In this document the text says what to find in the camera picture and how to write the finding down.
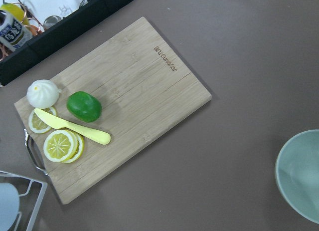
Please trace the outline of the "lemon slice near bun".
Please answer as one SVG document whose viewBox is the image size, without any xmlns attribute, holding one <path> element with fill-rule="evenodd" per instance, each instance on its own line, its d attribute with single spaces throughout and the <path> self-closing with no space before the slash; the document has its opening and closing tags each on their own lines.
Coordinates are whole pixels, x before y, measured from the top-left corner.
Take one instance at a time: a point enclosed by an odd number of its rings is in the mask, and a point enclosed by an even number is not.
<svg viewBox="0 0 319 231">
<path fill-rule="evenodd" d="M 56 109 L 51 106 L 51 107 L 48 107 L 48 108 L 45 108 L 45 109 L 42 109 L 43 111 L 47 112 L 47 113 L 50 113 L 54 116 L 57 115 L 57 111 Z M 28 118 L 28 125 L 29 125 L 29 128 L 32 132 L 34 133 L 37 133 L 37 134 L 43 134 L 43 133 L 46 133 L 48 132 L 51 127 L 48 126 L 46 123 L 44 123 L 38 116 L 37 114 L 35 113 L 34 110 L 32 110 L 32 112 L 30 113 L 29 115 L 29 118 Z"/>
</svg>

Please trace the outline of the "white steamed bun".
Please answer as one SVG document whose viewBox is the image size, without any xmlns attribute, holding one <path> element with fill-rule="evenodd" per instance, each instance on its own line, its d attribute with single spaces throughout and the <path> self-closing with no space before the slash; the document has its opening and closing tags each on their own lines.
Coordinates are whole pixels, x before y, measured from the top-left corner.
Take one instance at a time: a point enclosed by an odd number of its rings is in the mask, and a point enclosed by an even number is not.
<svg viewBox="0 0 319 231">
<path fill-rule="evenodd" d="M 27 89 L 27 100 L 34 108 L 45 109 L 53 106 L 61 93 L 61 89 L 50 80 L 34 81 Z"/>
</svg>

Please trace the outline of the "yellow plastic knife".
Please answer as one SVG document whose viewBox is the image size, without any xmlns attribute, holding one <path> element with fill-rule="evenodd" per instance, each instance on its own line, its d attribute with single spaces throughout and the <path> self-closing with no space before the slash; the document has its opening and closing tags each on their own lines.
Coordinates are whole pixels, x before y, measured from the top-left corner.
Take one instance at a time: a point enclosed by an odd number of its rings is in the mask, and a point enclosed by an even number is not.
<svg viewBox="0 0 319 231">
<path fill-rule="evenodd" d="M 35 108 L 34 112 L 41 121 L 54 129 L 68 128 L 102 145 L 107 145 L 111 141 L 111 135 L 104 131 L 72 123 L 39 108 Z"/>
</svg>

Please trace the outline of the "green bowl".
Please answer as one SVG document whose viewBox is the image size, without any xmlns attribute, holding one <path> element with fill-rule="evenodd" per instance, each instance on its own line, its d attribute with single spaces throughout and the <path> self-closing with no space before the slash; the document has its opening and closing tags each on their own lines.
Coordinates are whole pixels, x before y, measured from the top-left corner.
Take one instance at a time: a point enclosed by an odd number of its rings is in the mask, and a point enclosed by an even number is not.
<svg viewBox="0 0 319 231">
<path fill-rule="evenodd" d="M 285 201 L 301 216 L 319 223 L 319 131 L 294 135 L 281 148 L 275 180 Z"/>
</svg>

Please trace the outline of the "light blue cup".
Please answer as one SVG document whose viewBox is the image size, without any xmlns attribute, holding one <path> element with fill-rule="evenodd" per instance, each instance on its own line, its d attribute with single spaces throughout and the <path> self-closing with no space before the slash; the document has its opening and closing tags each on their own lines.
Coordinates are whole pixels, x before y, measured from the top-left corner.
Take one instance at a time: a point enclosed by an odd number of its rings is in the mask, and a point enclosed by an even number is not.
<svg viewBox="0 0 319 231">
<path fill-rule="evenodd" d="M 10 183 L 0 184 L 0 230 L 7 231 L 19 212 L 19 193 Z"/>
</svg>

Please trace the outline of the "wooden cutting board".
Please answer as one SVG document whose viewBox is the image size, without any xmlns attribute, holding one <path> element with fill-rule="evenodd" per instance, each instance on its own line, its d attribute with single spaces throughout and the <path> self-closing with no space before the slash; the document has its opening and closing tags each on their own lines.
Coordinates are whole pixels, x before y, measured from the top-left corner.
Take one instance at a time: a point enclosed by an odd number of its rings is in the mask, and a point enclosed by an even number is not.
<svg viewBox="0 0 319 231">
<path fill-rule="evenodd" d="M 85 91 L 102 104 L 87 126 L 111 135 L 108 145 L 85 139 L 70 164 L 44 159 L 44 168 L 66 205 L 209 102 L 211 93 L 155 28 L 141 17 L 52 78 L 61 90 L 60 118 L 80 124 L 67 98 Z"/>
</svg>

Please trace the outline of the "green lime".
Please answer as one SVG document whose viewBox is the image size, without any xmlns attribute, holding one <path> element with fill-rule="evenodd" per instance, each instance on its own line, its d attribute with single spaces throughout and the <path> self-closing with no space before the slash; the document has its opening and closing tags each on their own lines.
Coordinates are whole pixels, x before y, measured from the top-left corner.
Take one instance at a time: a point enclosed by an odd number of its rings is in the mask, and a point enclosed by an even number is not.
<svg viewBox="0 0 319 231">
<path fill-rule="evenodd" d="M 73 116 L 87 123 L 96 121 L 102 113 L 100 101 L 84 91 L 77 91 L 70 95 L 66 106 Z"/>
</svg>

